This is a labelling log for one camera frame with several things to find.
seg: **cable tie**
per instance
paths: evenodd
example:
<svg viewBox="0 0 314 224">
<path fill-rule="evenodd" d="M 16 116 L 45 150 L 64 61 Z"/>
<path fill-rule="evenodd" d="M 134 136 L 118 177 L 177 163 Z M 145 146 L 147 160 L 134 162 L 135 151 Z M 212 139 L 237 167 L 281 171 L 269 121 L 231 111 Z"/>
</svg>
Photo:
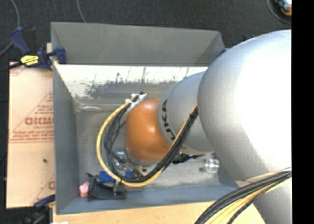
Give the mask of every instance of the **cable tie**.
<svg viewBox="0 0 314 224">
<path fill-rule="evenodd" d="M 147 93 L 143 94 L 132 94 L 131 97 L 138 96 L 136 101 L 131 101 L 130 99 L 126 99 L 126 103 L 130 103 L 130 106 L 128 107 L 126 112 L 130 112 L 138 103 L 140 103 L 145 97 Z"/>
</svg>

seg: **wooden surface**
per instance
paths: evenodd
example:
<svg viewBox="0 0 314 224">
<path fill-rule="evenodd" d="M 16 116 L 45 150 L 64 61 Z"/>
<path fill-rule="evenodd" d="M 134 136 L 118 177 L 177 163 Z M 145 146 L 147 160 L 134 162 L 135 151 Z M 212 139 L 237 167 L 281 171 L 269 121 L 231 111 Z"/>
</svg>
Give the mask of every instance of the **wooden surface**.
<svg viewBox="0 0 314 224">
<path fill-rule="evenodd" d="M 56 215 L 53 207 L 53 221 L 69 224 L 194 224 L 212 202 L 115 210 L 94 213 Z M 255 206 L 251 205 L 234 224 L 264 224 Z"/>
</svg>

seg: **black object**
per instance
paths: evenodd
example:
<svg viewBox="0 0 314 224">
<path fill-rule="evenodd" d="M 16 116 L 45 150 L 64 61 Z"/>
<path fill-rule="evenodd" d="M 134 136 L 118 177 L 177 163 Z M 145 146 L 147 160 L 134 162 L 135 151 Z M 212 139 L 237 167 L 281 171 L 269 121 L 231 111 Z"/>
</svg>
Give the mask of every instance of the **black object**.
<svg viewBox="0 0 314 224">
<path fill-rule="evenodd" d="M 124 199 L 126 197 L 125 185 L 116 181 L 114 187 L 99 183 L 94 176 L 90 177 L 88 197 L 97 199 Z"/>
<path fill-rule="evenodd" d="M 199 155 L 188 155 L 185 153 L 181 153 L 177 158 L 175 158 L 172 161 L 172 164 L 177 165 L 179 163 L 184 163 L 186 161 L 188 161 L 189 159 L 197 159 L 198 157 L 204 156 L 203 154 L 199 154 Z"/>
</svg>

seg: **blue object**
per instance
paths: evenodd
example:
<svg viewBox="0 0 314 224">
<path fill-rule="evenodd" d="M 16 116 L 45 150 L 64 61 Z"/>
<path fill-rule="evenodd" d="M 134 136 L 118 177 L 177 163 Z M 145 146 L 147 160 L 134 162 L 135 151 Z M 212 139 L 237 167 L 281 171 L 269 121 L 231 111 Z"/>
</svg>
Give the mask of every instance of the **blue object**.
<svg viewBox="0 0 314 224">
<path fill-rule="evenodd" d="M 30 53 L 30 48 L 28 47 L 26 41 L 23 38 L 23 28 L 18 27 L 12 31 L 11 35 L 12 44 L 21 51 L 21 57 Z M 39 67 L 52 71 L 52 61 L 50 56 L 56 55 L 59 64 L 66 64 L 67 57 L 63 47 L 56 47 L 53 52 L 47 53 L 43 48 L 37 50 L 36 55 L 38 56 L 38 62 L 24 65 L 26 67 Z"/>
<path fill-rule="evenodd" d="M 30 49 L 23 38 L 23 29 L 18 27 L 12 31 L 11 35 L 12 44 L 21 51 L 22 56 L 30 53 Z"/>
<path fill-rule="evenodd" d="M 126 178 L 131 179 L 131 171 L 129 170 L 126 171 Z"/>
<path fill-rule="evenodd" d="M 108 175 L 105 171 L 100 171 L 99 182 L 100 183 L 114 182 L 114 179 L 110 175 Z"/>
</svg>

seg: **gray metal box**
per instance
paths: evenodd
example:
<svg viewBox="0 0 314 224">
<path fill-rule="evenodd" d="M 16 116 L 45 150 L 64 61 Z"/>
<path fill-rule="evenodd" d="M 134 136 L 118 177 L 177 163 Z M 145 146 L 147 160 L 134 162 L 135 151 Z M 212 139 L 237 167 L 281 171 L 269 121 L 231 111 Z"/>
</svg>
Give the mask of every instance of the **gray metal box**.
<svg viewBox="0 0 314 224">
<path fill-rule="evenodd" d="M 95 142 L 104 120 L 133 92 L 160 98 L 187 73 L 205 70 L 224 50 L 219 32 L 52 23 L 56 46 L 65 48 L 69 63 L 53 68 L 57 214 L 210 201 L 236 188 L 222 165 L 206 173 L 199 158 L 170 165 L 147 188 L 128 190 L 126 199 L 79 196 L 85 174 L 101 170 Z"/>
</svg>

